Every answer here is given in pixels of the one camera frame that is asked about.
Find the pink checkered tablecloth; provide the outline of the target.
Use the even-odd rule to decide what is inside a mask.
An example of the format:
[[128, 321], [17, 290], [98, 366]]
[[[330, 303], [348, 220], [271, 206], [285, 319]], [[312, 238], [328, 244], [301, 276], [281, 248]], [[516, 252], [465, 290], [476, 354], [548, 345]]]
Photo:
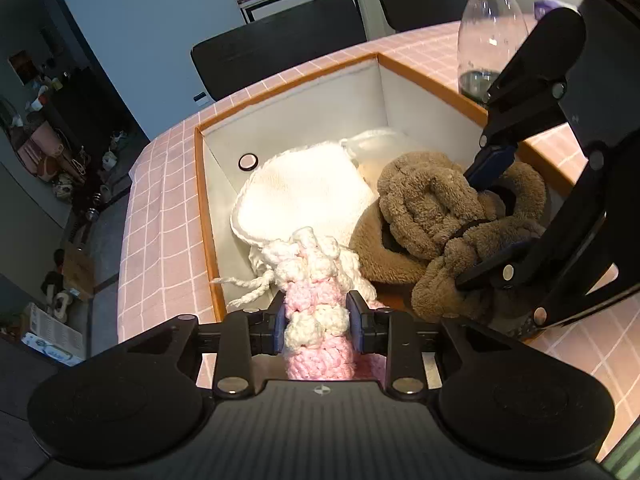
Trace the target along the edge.
[[[458, 23], [403, 32], [347, 48], [254, 82], [178, 122], [145, 148], [132, 170], [122, 240], [117, 337], [126, 340], [176, 313], [215, 321], [196, 190], [194, 130], [251, 98], [371, 52], [448, 87], [457, 71]], [[616, 403], [609, 453], [639, 417], [639, 299], [539, 336], [534, 347], [597, 377]]]

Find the orange white storage box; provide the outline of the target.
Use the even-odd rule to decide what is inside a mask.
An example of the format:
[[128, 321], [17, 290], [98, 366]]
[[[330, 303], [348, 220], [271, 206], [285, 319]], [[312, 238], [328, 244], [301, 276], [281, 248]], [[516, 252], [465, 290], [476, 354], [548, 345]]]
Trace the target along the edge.
[[383, 53], [296, 70], [195, 126], [198, 208], [210, 278], [254, 278], [250, 248], [309, 226], [347, 243], [396, 156], [469, 165], [484, 108]]

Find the brown plush toy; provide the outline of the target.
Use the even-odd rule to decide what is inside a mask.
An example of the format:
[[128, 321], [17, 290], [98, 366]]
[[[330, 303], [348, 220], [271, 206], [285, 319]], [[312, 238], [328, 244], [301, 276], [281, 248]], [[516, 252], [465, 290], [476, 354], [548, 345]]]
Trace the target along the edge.
[[456, 281], [544, 234], [547, 187], [532, 166], [514, 162], [498, 177], [498, 190], [477, 192], [445, 154], [410, 152], [382, 169], [376, 188], [378, 199], [363, 211], [349, 242], [367, 280], [410, 287], [412, 310], [427, 322], [447, 314], [485, 324], [515, 318], [503, 292], [462, 292]]

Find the pink white crochet toy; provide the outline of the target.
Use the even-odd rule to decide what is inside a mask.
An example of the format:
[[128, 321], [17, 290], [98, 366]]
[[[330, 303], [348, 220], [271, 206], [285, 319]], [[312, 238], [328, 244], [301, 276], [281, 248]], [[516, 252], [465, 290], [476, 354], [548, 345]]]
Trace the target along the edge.
[[359, 292], [373, 310], [382, 307], [375, 288], [360, 273], [356, 252], [306, 226], [286, 240], [253, 248], [250, 261], [256, 278], [215, 278], [214, 282], [248, 290], [230, 302], [232, 309], [251, 304], [272, 285], [284, 293], [283, 353], [288, 378], [382, 382], [386, 357], [357, 352], [349, 336], [349, 292]]

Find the black chair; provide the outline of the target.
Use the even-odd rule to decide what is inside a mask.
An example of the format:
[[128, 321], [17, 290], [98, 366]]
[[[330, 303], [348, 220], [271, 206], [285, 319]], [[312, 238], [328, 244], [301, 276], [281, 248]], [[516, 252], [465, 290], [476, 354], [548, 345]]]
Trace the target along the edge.
[[468, 0], [380, 0], [384, 18], [395, 32], [460, 21]]
[[352, 0], [314, 0], [196, 44], [192, 62], [215, 101], [367, 40]]

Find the clear plastic water bottle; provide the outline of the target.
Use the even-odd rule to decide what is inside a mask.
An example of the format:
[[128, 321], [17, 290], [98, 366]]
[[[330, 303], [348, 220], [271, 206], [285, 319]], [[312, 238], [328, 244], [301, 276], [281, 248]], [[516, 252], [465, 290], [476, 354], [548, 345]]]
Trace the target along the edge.
[[488, 90], [528, 35], [516, 0], [469, 0], [458, 32], [458, 89], [484, 105]]

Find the black chair left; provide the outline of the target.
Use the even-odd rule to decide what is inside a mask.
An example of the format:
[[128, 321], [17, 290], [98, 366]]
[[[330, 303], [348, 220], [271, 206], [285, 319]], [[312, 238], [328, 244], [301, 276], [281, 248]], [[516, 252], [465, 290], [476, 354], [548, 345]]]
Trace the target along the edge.
[[196, 44], [192, 62], [215, 101], [367, 40], [352, 0], [314, 0]]

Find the white cloth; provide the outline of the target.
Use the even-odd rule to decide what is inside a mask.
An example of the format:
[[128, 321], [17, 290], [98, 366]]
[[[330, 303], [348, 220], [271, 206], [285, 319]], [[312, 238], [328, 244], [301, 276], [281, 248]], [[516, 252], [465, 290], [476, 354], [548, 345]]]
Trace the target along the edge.
[[231, 229], [259, 247], [300, 228], [346, 246], [363, 211], [378, 198], [384, 166], [417, 147], [405, 133], [378, 128], [274, 155], [243, 184]]

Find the black chair right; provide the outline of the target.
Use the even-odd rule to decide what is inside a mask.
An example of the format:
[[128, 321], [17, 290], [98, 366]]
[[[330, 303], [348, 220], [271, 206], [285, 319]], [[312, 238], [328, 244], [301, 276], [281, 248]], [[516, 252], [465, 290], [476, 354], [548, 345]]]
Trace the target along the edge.
[[395, 32], [460, 21], [468, 0], [380, 0], [384, 18]]

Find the purple tissue pack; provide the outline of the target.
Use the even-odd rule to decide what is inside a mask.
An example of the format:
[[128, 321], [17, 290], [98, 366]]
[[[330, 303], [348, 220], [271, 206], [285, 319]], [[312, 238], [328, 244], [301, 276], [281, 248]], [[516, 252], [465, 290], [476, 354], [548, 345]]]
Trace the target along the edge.
[[562, 0], [535, 0], [533, 6], [534, 19], [536, 22], [539, 22], [549, 12], [561, 8], [567, 8], [574, 12], [578, 11], [577, 6]]

